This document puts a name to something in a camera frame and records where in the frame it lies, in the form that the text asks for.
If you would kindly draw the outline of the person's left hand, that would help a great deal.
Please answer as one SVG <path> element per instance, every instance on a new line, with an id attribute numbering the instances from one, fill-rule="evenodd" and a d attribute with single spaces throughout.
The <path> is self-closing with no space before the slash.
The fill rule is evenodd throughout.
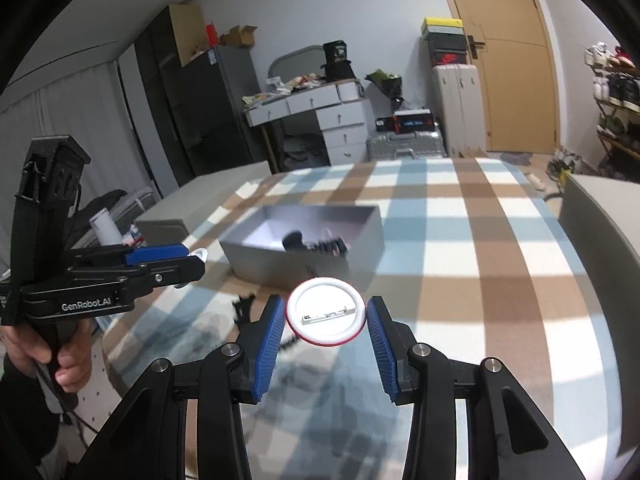
<path id="1" fill-rule="evenodd" d="M 67 393 L 76 393 L 87 385 L 92 370 L 92 322 L 78 322 L 73 337 L 53 356 L 47 343 L 28 325 L 2 326 L 2 340 L 9 360 L 19 372 L 36 377 L 36 364 L 58 363 L 55 381 Z"/>

